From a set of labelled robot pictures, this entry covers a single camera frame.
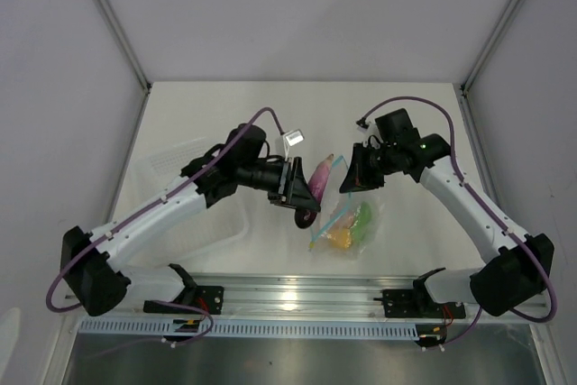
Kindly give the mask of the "purple toy eggplant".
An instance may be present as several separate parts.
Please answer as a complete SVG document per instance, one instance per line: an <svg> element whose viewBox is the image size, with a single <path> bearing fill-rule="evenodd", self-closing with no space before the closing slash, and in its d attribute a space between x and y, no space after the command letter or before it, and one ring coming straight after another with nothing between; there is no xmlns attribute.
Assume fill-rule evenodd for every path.
<svg viewBox="0 0 577 385"><path fill-rule="evenodd" d="M318 203L322 202L333 162L334 154L330 153L326 158L318 163L307 183L314 199ZM307 229L315 222L317 214L318 211L299 209L295 212L294 221L298 228Z"/></svg>

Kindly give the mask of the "clear zip top bag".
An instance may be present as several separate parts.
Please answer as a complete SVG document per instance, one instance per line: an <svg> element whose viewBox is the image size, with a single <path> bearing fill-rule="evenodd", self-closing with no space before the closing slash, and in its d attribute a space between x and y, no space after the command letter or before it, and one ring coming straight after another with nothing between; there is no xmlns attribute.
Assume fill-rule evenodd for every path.
<svg viewBox="0 0 577 385"><path fill-rule="evenodd" d="M355 260L364 250L375 242L381 224L383 200L373 191L340 194L339 187L349 169L347 159L338 155L334 158L331 173L321 202L321 212L309 228L310 242L308 251L315 256L326 256L339 260ZM372 207L372 224L362 242L353 243L349 250L341 251L331 248L327 240L327 232L333 228L349 228L353 222L353 213L363 201Z"/></svg>

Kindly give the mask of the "green toy vegetable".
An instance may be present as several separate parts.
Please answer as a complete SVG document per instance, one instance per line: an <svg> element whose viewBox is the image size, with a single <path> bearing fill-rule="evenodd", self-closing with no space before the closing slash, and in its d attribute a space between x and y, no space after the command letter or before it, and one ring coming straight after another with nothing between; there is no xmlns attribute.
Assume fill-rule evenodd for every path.
<svg viewBox="0 0 577 385"><path fill-rule="evenodd" d="M353 213L353 222L349 227L350 235L353 243L360 243L363 241L372 224L372 207L363 201L355 209Z"/></svg>

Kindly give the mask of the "yellow toy lemon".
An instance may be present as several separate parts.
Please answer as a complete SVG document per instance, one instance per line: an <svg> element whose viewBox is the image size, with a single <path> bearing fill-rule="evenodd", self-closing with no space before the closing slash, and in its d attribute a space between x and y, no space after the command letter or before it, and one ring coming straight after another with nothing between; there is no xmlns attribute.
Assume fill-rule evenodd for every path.
<svg viewBox="0 0 577 385"><path fill-rule="evenodd" d="M336 250L349 250L353 246L353 236L349 228L333 228L327 232L328 244Z"/></svg>

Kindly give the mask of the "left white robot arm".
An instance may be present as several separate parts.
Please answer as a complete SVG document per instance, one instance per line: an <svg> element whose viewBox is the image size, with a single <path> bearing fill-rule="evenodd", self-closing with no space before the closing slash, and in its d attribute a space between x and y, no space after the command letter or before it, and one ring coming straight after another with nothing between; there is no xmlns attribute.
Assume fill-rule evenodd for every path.
<svg viewBox="0 0 577 385"><path fill-rule="evenodd" d="M119 223L86 233L79 226L63 236L60 272L80 307L102 316L124 301L147 313L203 313L201 290L181 265L130 268L148 243L173 226L200 214L239 187L264 191L274 206L318 212L320 203L307 184L299 157L261 156L267 142L258 126L239 124L225 142L181 169L169 186Z"/></svg>

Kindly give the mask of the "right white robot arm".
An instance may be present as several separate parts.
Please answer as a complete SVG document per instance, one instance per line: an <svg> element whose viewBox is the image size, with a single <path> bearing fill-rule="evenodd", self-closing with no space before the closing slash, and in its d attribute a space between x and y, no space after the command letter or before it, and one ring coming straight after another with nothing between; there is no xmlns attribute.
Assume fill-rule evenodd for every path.
<svg viewBox="0 0 577 385"><path fill-rule="evenodd" d="M479 269L432 270L415 280L411 303L431 316L445 303L474 303L491 316L548 290L554 244L514 223L460 171L454 149L437 133L423 136L406 109L381 116L353 144L340 193L371 191L401 173L431 193L466 232L484 262Z"/></svg>

